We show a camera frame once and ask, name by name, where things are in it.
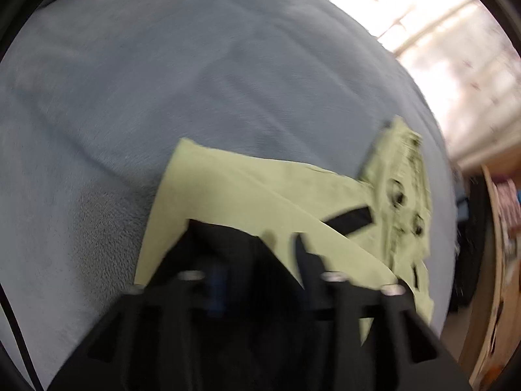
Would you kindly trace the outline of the green and black hooded jacket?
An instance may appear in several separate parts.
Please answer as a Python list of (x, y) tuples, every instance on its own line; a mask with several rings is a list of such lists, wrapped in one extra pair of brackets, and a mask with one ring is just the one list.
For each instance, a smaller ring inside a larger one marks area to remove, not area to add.
[(189, 220), (259, 237), (292, 273), (292, 241), (377, 289), (403, 280), (431, 320), (428, 269), (431, 196), (421, 138), (396, 117), (374, 143), (359, 178), (306, 163), (262, 159), (180, 140), (163, 174), (135, 273), (147, 284)]

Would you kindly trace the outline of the wooden bookshelf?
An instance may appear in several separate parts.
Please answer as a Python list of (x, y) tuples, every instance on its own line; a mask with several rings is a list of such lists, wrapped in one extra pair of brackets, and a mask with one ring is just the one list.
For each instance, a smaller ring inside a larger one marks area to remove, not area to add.
[(481, 167), (489, 200), (480, 277), (458, 362), (475, 390), (486, 390), (520, 344), (520, 261), (507, 261), (508, 233), (501, 224), (492, 170)]

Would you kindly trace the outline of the grey-blue fleece bed blanket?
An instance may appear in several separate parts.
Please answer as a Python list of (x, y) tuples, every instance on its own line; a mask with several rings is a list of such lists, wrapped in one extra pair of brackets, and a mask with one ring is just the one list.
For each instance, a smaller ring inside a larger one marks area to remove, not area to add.
[(328, 0), (56, 0), (1, 63), (1, 284), (43, 386), (133, 281), (177, 142), (355, 177), (394, 116), (423, 139), (441, 331), (456, 208), (405, 68)]

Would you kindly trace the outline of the floral white curtain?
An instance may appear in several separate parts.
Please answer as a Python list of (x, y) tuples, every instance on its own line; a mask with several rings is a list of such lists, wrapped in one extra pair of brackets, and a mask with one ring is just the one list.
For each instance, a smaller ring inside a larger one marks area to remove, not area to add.
[(520, 57), (479, 0), (412, 5), (379, 42), (414, 78), (461, 168), (520, 142)]

